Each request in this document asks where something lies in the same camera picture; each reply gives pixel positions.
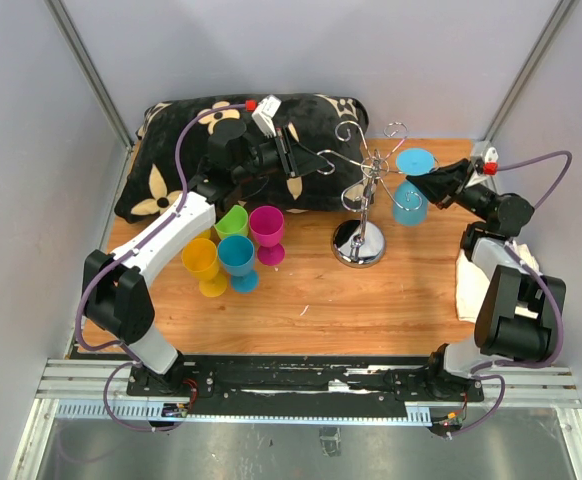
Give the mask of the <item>blue plastic goblet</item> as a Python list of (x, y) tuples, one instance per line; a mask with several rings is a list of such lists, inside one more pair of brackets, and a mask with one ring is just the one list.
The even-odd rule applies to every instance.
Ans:
[[(397, 169), (406, 175), (421, 176), (434, 169), (434, 156), (421, 148), (402, 151), (396, 158)], [(404, 180), (393, 194), (393, 218), (403, 226), (413, 227), (425, 221), (428, 212), (428, 200), (408, 180)]]
[(218, 258), (236, 292), (248, 294), (257, 288), (259, 276), (254, 269), (255, 247), (248, 237), (232, 235), (222, 239), (218, 245)]

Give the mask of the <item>chrome wine glass rack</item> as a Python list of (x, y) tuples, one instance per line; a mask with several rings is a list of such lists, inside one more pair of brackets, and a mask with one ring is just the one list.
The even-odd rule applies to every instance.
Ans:
[[(389, 174), (401, 173), (396, 167), (396, 158), (401, 153), (400, 146), (409, 136), (408, 128), (402, 122), (392, 122), (384, 129), (384, 135), (388, 138), (398, 138), (398, 145), (388, 154), (383, 155), (378, 150), (371, 150), (365, 146), (366, 157), (361, 161), (352, 160), (334, 150), (326, 149), (318, 153), (322, 157), (331, 154), (342, 161), (357, 166), (362, 177), (359, 181), (345, 188), (340, 201), (345, 210), (356, 213), (359, 219), (349, 219), (341, 223), (335, 230), (332, 238), (332, 250), (337, 259), (354, 268), (365, 268), (377, 264), (386, 251), (386, 240), (378, 226), (369, 220), (369, 210), (374, 203), (378, 187), (382, 187), (390, 197), (392, 208), (395, 201), (393, 194), (385, 183), (385, 177)], [(440, 167), (435, 158), (435, 167), (429, 173)]]

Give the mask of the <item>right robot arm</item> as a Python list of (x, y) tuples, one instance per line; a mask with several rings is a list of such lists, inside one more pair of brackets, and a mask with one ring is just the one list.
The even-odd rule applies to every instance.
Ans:
[(476, 216), (460, 249), (489, 280), (472, 337), (441, 345), (422, 369), (425, 390), (437, 400), (469, 390), (477, 373), (491, 366), (548, 367), (564, 344), (564, 281), (538, 273), (513, 247), (534, 206), (516, 193), (499, 194), (470, 181), (496, 170), (494, 162), (462, 159), (407, 178), (438, 208), (456, 204)]

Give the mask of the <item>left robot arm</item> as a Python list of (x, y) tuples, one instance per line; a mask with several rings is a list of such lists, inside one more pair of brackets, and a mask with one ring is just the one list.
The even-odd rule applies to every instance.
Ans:
[(198, 234), (212, 227), (241, 198), (243, 185), (272, 174), (298, 178), (328, 171), (327, 160), (296, 141), (288, 127), (259, 140), (241, 120), (218, 126), (207, 152), (181, 195), (145, 230), (114, 252), (87, 256), (76, 319), (89, 319), (151, 371), (161, 394), (178, 393), (185, 371), (179, 356), (154, 325), (149, 287), (167, 263)]

